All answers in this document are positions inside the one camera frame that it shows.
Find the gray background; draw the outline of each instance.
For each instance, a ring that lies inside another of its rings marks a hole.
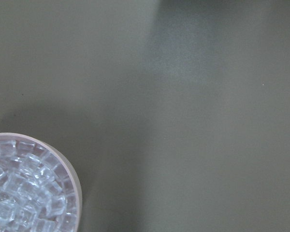
[[[290,1],[0,0],[0,132],[71,161],[80,232],[290,232]]]

